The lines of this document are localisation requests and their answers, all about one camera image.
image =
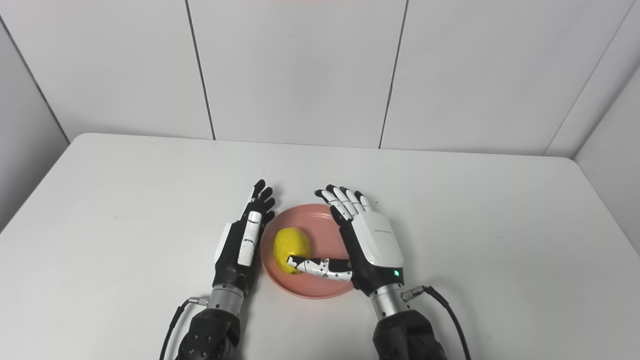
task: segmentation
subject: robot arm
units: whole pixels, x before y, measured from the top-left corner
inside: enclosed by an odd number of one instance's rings
[[[446,360],[433,328],[403,300],[404,258],[384,215],[360,192],[334,185],[316,191],[331,206],[340,227],[356,289],[367,295],[378,316],[373,342],[380,359]]]
[[[240,220],[227,224],[216,250],[216,275],[207,309],[191,319],[189,332],[180,343],[178,360],[226,360],[240,341],[238,315],[253,287],[255,249],[264,226],[275,214],[273,191],[264,180],[253,187]]]

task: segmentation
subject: black robotic finger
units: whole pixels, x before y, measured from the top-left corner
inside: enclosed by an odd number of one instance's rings
[[[269,211],[276,204],[276,199],[270,197],[269,200],[264,202],[264,211]]]
[[[265,186],[267,186],[267,183],[264,181],[264,179],[258,180],[258,182],[255,183],[255,185],[253,186],[253,194],[251,195],[251,198],[257,199],[258,194],[260,194],[260,192],[262,191],[262,189],[264,189]]]
[[[273,218],[275,218],[275,217],[276,217],[276,213],[275,213],[273,210],[269,211],[269,212],[268,212],[268,213],[266,213],[266,214],[264,215],[264,217],[262,218],[262,224],[263,224],[263,225],[268,224],[268,223],[269,223],[270,221],[272,221],[272,220],[273,220]]]
[[[353,203],[351,203],[349,198],[347,198],[347,195],[345,195],[340,188],[335,185],[329,184],[326,186],[326,189],[327,191],[332,192],[336,196],[336,198],[338,198],[344,208],[347,209],[351,217],[355,217],[358,214],[358,211],[353,206]]]
[[[338,200],[338,198],[336,198],[335,195],[332,194],[331,192],[320,189],[320,190],[316,190],[314,194],[317,197],[322,198],[329,206],[331,206],[331,208],[336,208],[340,212],[342,217],[345,218],[346,220],[352,219],[352,216],[347,210],[347,208],[345,208],[344,205],[342,205],[342,203],[340,202],[340,200]]]
[[[265,201],[268,198],[270,198],[272,195],[273,195],[273,189],[271,187],[267,187],[260,193],[260,196],[258,199],[260,201]]]

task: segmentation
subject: lemon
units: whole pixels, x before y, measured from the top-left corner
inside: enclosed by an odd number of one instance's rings
[[[302,230],[297,227],[286,227],[281,229],[273,242],[273,257],[276,263],[287,274],[298,274],[293,266],[287,265],[287,258],[291,255],[309,258],[311,249],[309,248],[309,239]]]

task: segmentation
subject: white robotic hand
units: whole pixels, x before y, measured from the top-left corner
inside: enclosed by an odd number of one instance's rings
[[[400,298],[404,258],[386,216],[371,209],[366,196],[328,185],[315,192],[331,209],[349,254],[356,289],[371,298],[378,318],[407,310]]]

